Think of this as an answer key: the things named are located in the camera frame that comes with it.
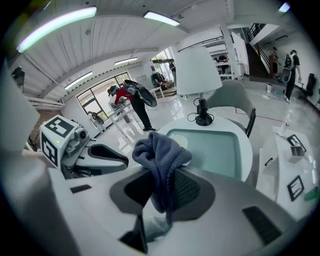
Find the green object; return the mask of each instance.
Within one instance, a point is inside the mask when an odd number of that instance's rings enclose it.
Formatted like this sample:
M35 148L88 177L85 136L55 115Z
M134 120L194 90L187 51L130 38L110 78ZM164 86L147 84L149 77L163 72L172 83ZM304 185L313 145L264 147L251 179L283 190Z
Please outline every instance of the green object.
M167 136L183 136L192 154L188 166L241 180L237 135L228 131L172 129Z
M304 195L305 201L310 201L312 199L316 199L320 196L319 188L316 186L315 188L311 189L308 193Z

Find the small box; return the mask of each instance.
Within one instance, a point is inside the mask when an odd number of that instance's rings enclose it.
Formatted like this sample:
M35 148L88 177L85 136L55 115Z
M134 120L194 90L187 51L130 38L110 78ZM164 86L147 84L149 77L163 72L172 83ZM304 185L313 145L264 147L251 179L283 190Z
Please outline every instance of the small box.
M305 156L305 151L302 146L291 146L291 155L288 159L290 163L297 163Z

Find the gray chair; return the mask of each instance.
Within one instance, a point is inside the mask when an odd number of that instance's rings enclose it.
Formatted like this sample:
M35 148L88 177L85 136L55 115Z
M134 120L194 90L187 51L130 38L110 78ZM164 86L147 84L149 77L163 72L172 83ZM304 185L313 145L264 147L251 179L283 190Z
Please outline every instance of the gray chair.
M256 109L241 82L231 79L223 81L222 87L216 89L206 102L208 109L215 107L235 107L243 110L249 117L249 123L246 128L236 121L230 121L238 125L247 137L250 136L256 119Z

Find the bottle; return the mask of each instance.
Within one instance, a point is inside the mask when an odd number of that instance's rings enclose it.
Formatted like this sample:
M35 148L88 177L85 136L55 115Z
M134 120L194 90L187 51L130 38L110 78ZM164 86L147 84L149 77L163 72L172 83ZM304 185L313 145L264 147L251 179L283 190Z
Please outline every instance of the bottle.
M292 121L292 116L293 116L294 112L292 110L289 110L288 113L286 114L285 118L282 121L282 125L280 127L279 130L279 135L282 137L286 131L288 130L288 127L291 124Z

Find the white lampshade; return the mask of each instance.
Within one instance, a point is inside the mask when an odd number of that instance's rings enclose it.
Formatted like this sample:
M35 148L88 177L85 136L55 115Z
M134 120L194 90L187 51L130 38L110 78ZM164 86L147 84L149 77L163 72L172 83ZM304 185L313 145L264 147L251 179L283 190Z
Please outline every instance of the white lampshade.
M205 47L185 49L176 55L176 92L181 95L213 91L222 86L218 69Z

